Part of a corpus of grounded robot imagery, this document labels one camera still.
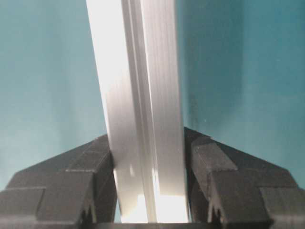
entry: black 3d-printed part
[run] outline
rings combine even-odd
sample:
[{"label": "black 3d-printed part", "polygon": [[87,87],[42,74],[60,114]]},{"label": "black 3d-printed part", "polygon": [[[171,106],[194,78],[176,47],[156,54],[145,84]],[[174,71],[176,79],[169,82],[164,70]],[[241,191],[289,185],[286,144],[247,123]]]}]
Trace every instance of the black 3d-printed part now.
[{"label": "black 3d-printed part", "polygon": [[191,224],[114,224],[107,136],[15,174],[0,229],[303,229],[305,191],[281,167],[185,129]]},{"label": "black 3d-printed part", "polygon": [[112,222],[116,190],[107,136],[15,174],[0,192],[1,229],[76,229]]},{"label": "black 3d-printed part", "polygon": [[286,169],[188,128],[185,149],[194,221],[220,221],[224,229],[305,228],[304,191]]}]

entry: teal background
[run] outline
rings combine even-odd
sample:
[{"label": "teal background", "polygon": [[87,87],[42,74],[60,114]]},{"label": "teal background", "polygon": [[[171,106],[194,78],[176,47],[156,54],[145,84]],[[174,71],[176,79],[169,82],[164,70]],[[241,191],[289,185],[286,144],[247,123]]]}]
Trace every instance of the teal background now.
[{"label": "teal background", "polygon": [[[305,187],[305,1],[177,0],[184,124]],[[0,1],[0,189],[106,133],[85,0]]]},{"label": "teal background", "polygon": [[178,0],[184,124],[305,187],[305,1]]},{"label": "teal background", "polygon": [[85,0],[0,0],[0,189],[106,133]]}]

